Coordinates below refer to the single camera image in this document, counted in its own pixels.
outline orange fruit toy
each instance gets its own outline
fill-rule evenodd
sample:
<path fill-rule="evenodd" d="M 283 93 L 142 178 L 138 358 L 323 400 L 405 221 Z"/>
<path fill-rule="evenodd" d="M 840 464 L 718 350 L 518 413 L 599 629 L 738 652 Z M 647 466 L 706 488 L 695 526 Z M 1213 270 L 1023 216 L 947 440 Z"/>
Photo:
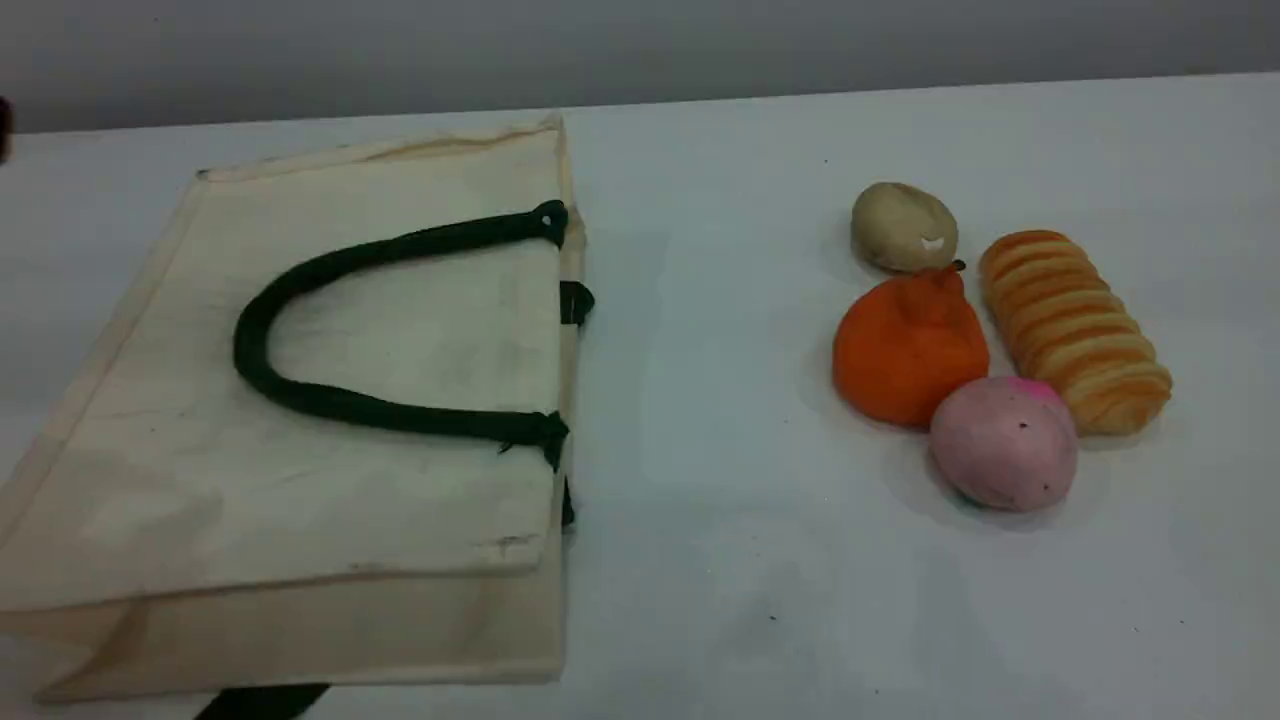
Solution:
<path fill-rule="evenodd" d="M 964 299 L 964 263 L 891 278 L 858 299 L 840 322 L 832 356 L 836 389 L 876 420 L 927 428 L 960 386 L 987 375 L 991 355 Z"/>

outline black strap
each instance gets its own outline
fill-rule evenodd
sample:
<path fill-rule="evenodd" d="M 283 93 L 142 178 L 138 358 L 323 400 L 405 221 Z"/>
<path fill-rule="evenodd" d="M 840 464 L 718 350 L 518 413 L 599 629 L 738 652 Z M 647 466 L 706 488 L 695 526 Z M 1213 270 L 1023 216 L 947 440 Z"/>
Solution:
<path fill-rule="evenodd" d="M 196 720 L 293 720 L 311 707 L 329 685 L 271 685 L 228 688 L 212 700 Z"/>
<path fill-rule="evenodd" d="M 291 380 L 271 366 L 268 337 L 271 324 L 289 302 L 351 273 L 531 238 L 562 247 L 567 225 L 564 204 L 552 200 L 531 213 L 421 229 L 307 260 L 271 281 L 241 313 L 234 336 L 236 370 L 268 400 L 298 413 L 388 430 L 492 439 L 502 443 L 504 451 L 516 445 L 539 447 L 552 468 L 558 469 L 568 436 L 568 425 L 559 413 L 420 407 L 339 387 Z"/>
<path fill-rule="evenodd" d="M 595 296 L 577 281 L 561 281 L 561 324 L 581 325 L 595 307 Z"/>

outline beige bag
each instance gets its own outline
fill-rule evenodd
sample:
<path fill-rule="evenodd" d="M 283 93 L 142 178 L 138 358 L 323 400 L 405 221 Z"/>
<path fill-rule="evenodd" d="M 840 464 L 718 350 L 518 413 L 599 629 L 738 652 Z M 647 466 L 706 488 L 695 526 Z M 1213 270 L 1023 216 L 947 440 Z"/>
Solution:
<path fill-rule="evenodd" d="M 234 374 L 230 334 L 308 258 L 558 197 L 563 249 L 344 278 L 284 311 L 271 357 L 399 402 L 568 419 L 559 283 L 585 236 L 566 142 L 552 118 L 200 174 L 0 489 L 0 632 L 51 651 L 41 700 L 558 674 L 571 448 L 556 473 L 538 448 L 294 414 Z"/>

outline white table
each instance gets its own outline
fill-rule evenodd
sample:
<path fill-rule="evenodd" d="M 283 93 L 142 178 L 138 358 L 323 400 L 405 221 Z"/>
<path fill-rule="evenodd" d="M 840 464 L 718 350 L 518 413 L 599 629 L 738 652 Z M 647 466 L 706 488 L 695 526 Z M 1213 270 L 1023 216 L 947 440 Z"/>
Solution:
<path fill-rule="evenodd" d="M 0 168 L 0 466 L 197 168 L 531 115 L 18 137 Z M 1280 74 L 567 118 L 600 304 L 563 679 L 333 689 L 308 720 L 1276 716 Z M 1060 509 L 957 503 L 920 436 L 831 391 L 835 324 L 881 279 L 851 258 L 847 211 L 881 178 L 940 195 L 968 259 L 1025 227 L 1074 236 L 1172 369 L 1158 427 L 1091 443 Z M 0 716 L 37 716 L 22 651 L 0 648 Z"/>

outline bag handle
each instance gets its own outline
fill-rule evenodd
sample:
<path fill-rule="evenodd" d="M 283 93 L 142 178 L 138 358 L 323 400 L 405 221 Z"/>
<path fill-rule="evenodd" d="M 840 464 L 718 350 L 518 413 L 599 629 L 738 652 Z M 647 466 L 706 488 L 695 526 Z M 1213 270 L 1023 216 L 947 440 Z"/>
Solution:
<path fill-rule="evenodd" d="M 293 300 L 351 273 L 470 250 L 541 238 L 564 246 L 568 210 L 559 200 L 532 211 L 481 218 L 366 242 L 312 258 L 271 281 L 236 322 L 236 372 L 264 397 L 291 410 L 353 425 L 387 430 L 470 437 L 512 446 L 539 447 L 553 470 L 559 469 L 568 425 L 559 413 L 456 410 L 404 405 L 351 389 L 292 380 L 271 366 L 268 337 L 271 324 Z"/>

